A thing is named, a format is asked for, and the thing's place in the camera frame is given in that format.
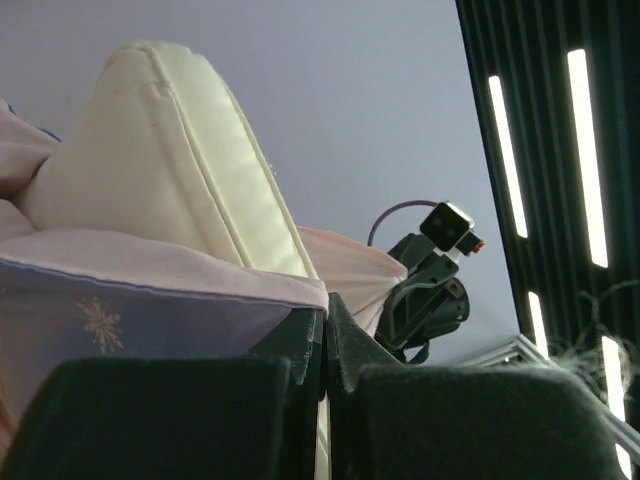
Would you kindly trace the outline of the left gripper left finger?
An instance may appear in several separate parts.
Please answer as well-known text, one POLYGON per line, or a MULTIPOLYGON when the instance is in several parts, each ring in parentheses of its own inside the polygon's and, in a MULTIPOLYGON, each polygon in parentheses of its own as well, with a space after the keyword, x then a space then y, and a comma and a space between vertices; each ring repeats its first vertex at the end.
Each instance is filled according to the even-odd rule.
POLYGON ((310 479, 325 316, 235 359, 74 360, 26 410, 5 479, 310 479))

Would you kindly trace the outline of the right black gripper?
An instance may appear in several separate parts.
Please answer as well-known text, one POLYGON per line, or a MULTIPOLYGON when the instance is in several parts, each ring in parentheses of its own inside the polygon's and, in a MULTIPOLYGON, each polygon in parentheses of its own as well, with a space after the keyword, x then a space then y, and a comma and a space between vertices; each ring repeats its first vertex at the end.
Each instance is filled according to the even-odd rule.
POLYGON ((408 276, 384 302, 375 339, 402 363, 423 363, 430 341, 457 330, 470 315, 458 264, 422 234, 408 234, 389 254, 408 276))

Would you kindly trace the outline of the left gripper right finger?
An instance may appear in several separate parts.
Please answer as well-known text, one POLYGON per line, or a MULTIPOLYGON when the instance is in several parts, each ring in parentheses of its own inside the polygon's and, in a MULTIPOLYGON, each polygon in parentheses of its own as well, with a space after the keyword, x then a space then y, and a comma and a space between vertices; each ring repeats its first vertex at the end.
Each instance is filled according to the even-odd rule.
POLYGON ((568 372, 398 362, 331 294, 325 324, 336 479, 619 479, 614 437, 568 372))

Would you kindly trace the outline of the blue pink snowflake pillowcase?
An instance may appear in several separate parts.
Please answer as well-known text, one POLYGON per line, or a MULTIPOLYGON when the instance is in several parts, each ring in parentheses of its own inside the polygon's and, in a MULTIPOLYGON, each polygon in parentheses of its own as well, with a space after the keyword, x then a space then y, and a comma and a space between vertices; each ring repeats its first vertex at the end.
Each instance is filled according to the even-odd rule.
POLYGON ((316 280, 261 273, 131 235, 38 231, 11 202, 56 139, 1 108, 1 447, 45 378, 78 358, 238 356, 290 313, 326 311, 330 293, 368 333, 407 276, 390 255, 303 229, 316 280))

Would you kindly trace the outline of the cream bear print pillow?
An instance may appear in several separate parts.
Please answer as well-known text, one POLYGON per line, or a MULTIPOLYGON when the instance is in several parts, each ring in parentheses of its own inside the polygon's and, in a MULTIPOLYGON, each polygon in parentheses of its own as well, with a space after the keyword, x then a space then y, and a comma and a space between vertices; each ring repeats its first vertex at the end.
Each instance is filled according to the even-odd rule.
MULTIPOLYGON (((188 48, 137 42, 116 50, 76 126, 56 141, 10 197, 36 230, 123 233, 261 273, 319 278, 237 100, 209 62, 188 48)), ((235 359, 249 350, 78 358, 58 367, 74 360, 235 359)), ((310 479, 328 475, 320 386, 310 479)))

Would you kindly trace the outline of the ceiling light strips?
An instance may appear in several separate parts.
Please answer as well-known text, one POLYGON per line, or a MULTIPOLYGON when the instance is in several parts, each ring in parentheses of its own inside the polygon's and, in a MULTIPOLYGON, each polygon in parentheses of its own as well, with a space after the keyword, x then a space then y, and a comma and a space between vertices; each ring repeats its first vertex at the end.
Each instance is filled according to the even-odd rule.
POLYGON ((506 183, 505 241, 524 301, 524 341, 538 362, 576 373, 594 390, 620 434, 625 478, 639 470, 626 418, 630 361, 601 305, 620 290, 612 273, 603 175, 587 50, 563 52, 523 87, 505 74, 486 81, 497 147, 491 161, 506 183))

